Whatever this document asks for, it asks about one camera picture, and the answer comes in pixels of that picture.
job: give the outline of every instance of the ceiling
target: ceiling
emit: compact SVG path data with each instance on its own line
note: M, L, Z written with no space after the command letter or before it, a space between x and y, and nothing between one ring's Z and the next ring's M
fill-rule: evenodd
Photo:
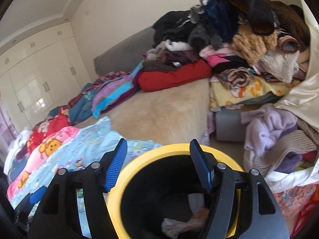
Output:
M68 22L83 0L13 0L0 21L0 54L39 31Z

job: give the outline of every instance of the metal bolt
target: metal bolt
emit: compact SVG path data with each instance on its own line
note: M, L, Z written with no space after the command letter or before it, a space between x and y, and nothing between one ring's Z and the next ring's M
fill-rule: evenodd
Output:
M58 174L59 175L63 175L63 174L65 174L66 173L66 169L60 169L60 170L58 170Z
M98 169L100 167L100 164L99 164L99 162L94 162L93 164L91 164L91 167L93 169Z
M218 163L217 164L217 167L219 168L219 169L226 169L226 164L224 164L224 163Z
M259 171L256 169L251 169L250 172L252 175L256 175L256 176L259 174Z

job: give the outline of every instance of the yellow cartoon blanket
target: yellow cartoon blanket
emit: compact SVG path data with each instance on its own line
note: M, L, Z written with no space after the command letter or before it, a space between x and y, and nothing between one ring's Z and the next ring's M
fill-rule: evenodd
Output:
M228 90L216 76L212 76L210 79L210 110L257 98L268 92L283 96L298 84L300 84L298 80L294 80L291 84L283 82L267 83L262 77L256 76L250 85L240 89Z

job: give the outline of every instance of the wardrobe door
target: wardrobe door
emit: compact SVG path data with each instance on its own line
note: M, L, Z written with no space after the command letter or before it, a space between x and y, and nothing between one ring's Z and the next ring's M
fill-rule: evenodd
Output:
M13 88L20 105L32 126L46 117L45 112L52 105L52 100L45 87L34 55L22 60L9 71Z
M79 93L80 87L75 76L72 75L61 42L52 44L34 55L39 72L52 99L52 108L66 105Z
M74 74L80 87L83 88L87 83L91 82L91 78L84 66L74 37L62 40L62 45L72 68L72 74Z
M2 102L4 103L8 111L8 115L10 116L17 130L21 132L22 130L24 130L25 127L31 128L31 125L24 115L20 102L18 101L17 96L13 90L8 72L6 72L0 78L0 95L2 98Z

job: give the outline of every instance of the mattress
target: mattress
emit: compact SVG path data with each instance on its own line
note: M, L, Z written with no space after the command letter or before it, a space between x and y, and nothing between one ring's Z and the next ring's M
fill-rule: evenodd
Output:
M162 145L200 141L207 128L209 81L197 80L155 92L137 92L108 113L112 129L127 139L152 140ZM91 116L76 125L84 128L98 119Z

